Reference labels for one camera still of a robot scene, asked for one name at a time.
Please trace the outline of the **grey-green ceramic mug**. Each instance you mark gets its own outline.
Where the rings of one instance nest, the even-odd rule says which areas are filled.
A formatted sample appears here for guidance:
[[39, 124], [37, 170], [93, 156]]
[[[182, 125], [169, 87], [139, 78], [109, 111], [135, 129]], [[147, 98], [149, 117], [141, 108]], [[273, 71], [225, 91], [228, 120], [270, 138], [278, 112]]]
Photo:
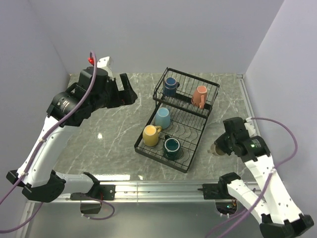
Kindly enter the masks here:
[[225, 152], [223, 152], [216, 144], [212, 144], [211, 146], [210, 146], [210, 148], [208, 149], [208, 153], [210, 153], [210, 154], [213, 154], [213, 155], [215, 155], [215, 156], [223, 156], [223, 155], [225, 155], [226, 153]]

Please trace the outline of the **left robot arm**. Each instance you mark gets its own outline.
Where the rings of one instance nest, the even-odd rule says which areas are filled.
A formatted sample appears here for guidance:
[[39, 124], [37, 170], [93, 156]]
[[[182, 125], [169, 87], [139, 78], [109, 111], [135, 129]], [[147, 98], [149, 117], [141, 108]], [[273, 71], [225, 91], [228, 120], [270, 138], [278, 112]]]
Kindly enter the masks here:
[[135, 103], [138, 98], [133, 91], [126, 73], [120, 74], [123, 90], [119, 90], [116, 79], [110, 77], [110, 70], [97, 69], [92, 90], [74, 114], [63, 120], [84, 97], [93, 77], [93, 67], [80, 72], [79, 80], [64, 92], [54, 96], [38, 142], [27, 160], [17, 170], [11, 170], [6, 178], [19, 187], [22, 194], [31, 201], [49, 203], [65, 193], [82, 193], [88, 199], [100, 199], [100, 181], [91, 173], [80, 175], [58, 173], [53, 170], [56, 161], [66, 147], [69, 138], [83, 120], [102, 108], [117, 108]]

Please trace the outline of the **black wire dish rack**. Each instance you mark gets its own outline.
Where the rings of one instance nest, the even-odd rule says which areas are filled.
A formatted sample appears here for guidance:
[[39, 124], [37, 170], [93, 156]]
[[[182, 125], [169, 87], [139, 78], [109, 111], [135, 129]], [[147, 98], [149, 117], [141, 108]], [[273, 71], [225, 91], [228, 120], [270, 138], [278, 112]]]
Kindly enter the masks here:
[[[180, 84], [173, 97], [167, 97], [163, 93], [163, 83], [169, 77], [175, 78]], [[207, 88], [207, 101], [203, 109], [191, 103], [191, 98], [198, 86]], [[158, 109], [166, 107], [171, 112], [170, 126], [158, 134], [159, 141], [154, 147], [146, 146], [142, 136], [139, 136], [134, 144], [135, 152], [182, 173], [188, 172], [205, 130], [208, 117], [212, 112], [219, 88], [220, 85], [218, 83], [170, 67], [166, 68], [155, 86], [153, 100], [156, 107], [147, 124], [154, 124]], [[180, 141], [181, 149], [175, 160], [168, 159], [163, 154], [163, 141], [166, 136]]]

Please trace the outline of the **light blue mug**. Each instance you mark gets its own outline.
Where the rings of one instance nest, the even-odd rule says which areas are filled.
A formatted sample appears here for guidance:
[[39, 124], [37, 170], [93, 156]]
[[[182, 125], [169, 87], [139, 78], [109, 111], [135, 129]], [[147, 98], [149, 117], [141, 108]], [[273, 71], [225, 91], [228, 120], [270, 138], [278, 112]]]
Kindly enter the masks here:
[[155, 125], [167, 129], [170, 125], [170, 110], [165, 107], [158, 109], [155, 115]]

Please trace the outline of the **dark green mug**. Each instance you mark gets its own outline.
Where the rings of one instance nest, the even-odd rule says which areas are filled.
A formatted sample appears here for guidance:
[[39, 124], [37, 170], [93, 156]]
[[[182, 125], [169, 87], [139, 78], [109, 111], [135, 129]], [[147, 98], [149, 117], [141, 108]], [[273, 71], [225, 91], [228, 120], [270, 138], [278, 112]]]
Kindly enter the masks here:
[[166, 135], [163, 141], [163, 156], [171, 161], [176, 161], [180, 158], [181, 143], [177, 138]]

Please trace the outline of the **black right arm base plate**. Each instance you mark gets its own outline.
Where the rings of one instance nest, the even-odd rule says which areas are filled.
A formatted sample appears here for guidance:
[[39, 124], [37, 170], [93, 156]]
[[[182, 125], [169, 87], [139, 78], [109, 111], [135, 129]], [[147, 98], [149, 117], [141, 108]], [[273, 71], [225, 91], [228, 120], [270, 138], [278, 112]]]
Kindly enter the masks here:
[[217, 183], [204, 183], [202, 188], [198, 188], [198, 191], [203, 193], [204, 200], [222, 200], [232, 199], [229, 194], [222, 193]]

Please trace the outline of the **pink mug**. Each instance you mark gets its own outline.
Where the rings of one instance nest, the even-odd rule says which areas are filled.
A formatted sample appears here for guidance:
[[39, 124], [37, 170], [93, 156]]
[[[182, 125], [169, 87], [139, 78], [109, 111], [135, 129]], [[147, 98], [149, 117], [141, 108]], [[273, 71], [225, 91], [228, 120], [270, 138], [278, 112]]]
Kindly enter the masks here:
[[206, 86], [198, 86], [191, 99], [192, 105], [198, 107], [199, 109], [203, 109], [207, 99], [207, 92], [208, 90]]

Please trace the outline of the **cream yellow mug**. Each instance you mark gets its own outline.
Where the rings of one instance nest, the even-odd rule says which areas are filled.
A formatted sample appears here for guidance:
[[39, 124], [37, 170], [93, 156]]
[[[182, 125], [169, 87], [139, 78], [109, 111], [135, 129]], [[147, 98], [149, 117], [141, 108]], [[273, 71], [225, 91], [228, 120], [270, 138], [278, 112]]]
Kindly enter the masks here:
[[144, 144], [149, 147], [156, 146], [159, 141], [159, 133], [161, 130], [161, 126], [147, 125], [142, 134]]

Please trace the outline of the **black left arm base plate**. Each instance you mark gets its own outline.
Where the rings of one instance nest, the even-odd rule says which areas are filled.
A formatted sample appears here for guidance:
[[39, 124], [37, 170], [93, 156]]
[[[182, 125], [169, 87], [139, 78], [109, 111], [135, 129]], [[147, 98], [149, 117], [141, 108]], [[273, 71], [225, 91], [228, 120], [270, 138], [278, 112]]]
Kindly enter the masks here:
[[114, 184], [100, 184], [98, 188], [92, 191], [82, 193], [72, 193], [70, 200], [89, 200], [91, 198], [105, 201], [112, 201], [115, 198], [115, 185]]

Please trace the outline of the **dark blue glazed mug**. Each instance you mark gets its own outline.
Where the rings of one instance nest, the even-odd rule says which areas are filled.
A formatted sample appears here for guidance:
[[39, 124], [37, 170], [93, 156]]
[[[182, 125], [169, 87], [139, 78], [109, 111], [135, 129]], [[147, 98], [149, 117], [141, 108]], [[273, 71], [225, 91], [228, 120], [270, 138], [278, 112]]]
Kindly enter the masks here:
[[175, 96], [179, 85], [180, 85], [179, 82], [177, 82], [174, 77], [168, 77], [164, 81], [163, 94], [167, 97]]

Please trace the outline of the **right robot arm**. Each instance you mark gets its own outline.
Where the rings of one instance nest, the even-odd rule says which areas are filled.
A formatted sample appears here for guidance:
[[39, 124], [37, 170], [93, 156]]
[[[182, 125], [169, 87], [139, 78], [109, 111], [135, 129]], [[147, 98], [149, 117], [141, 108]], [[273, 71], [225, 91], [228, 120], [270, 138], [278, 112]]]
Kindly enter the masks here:
[[223, 175], [218, 181], [218, 192], [224, 198], [233, 197], [245, 211], [224, 231], [226, 236], [244, 219], [252, 215], [258, 222], [264, 238], [296, 238], [314, 226], [310, 215], [305, 215], [295, 204], [284, 186], [277, 168], [291, 160], [298, 144], [293, 133], [293, 153], [275, 164], [264, 139], [255, 134], [252, 118], [233, 117], [223, 121], [225, 132], [211, 146], [212, 153], [222, 156], [234, 153], [255, 178], [260, 194], [256, 195], [236, 173]]

